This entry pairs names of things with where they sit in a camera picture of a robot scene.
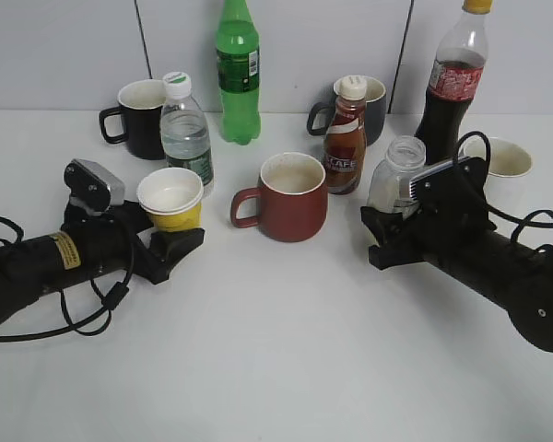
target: green bottle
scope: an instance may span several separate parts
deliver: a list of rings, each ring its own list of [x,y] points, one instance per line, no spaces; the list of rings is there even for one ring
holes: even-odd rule
[[[223,137],[247,145],[260,134],[260,46],[246,0],[225,0],[216,46]]]

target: plastic bottle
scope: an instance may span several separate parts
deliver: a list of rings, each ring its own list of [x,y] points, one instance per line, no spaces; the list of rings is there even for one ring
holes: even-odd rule
[[[191,97],[191,77],[171,72],[163,78],[166,103],[159,124],[168,165],[192,170],[201,177],[204,195],[213,190],[213,162],[206,117]]]
[[[488,59],[486,14],[492,0],[465,0],[464,13],[436,52],[426,107],[416,137],[426,145],[426,164],[450,157],[459,126],[476,94]]]
[[[418,202],[399,195],[399,181],[424,167],[426,147],[413,136],[399,136],[387,149],[385,159],[372,174],[367,206],[386,214],[401,213],[404,219],[418,209]]]
[[[246,0],[225,0],[216,46],[221,131],[225,140],[247,145],[260,135],[260,46]]]
[[[360,184],[365,158],[365,95],[362,76],[345,76],[340,81],[335,115],[324,140],[325,182],[334,194],[353,192]]]

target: yellow bottle cap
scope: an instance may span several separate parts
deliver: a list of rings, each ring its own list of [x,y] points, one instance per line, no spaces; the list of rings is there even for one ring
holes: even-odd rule
[[[463,9],[471,14],[487,14],[492,0],[465,0]]]

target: white table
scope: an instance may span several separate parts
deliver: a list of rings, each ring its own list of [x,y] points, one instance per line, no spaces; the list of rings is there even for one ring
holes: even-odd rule
[[[204,200],[205,244],[166,284],[135,278],[97,338],[0,344],[0,442],[553,442],[552,354],[426,263],[379,272],[367,262],[359,208],[371,173],[418,116],[389,117],[358,191],[330,197],[316,237],[282,244],[230,226],[232,195],[254,186],[266,158],[319,151],[305,118],[264,115],[261,139],[238,146],[209,116],[217,181]],[[553,116],[468,116],[463,129],[533,154],[507,209],[553,208]],[[0,111],[0,215],[27,238],[57,230],[73,157],[99,161],[128,199],[163,166],[106,145],[96,112]],[[553,242],[553,232],[528,230],[523,241]],[[99,306],[88,285],[68,299],[76,319]],[[0,334],[62,325],[49,295]]]

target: glass jar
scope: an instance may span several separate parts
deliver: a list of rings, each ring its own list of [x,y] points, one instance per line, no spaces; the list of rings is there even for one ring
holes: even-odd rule
[[[413,136],[395,138],[372,174],[367,205],[386,214],[401,213],[404,219],[414,214],[419,204],[411,198],[400,198],[399,181],[423,169],[425,162],[424,143]]]

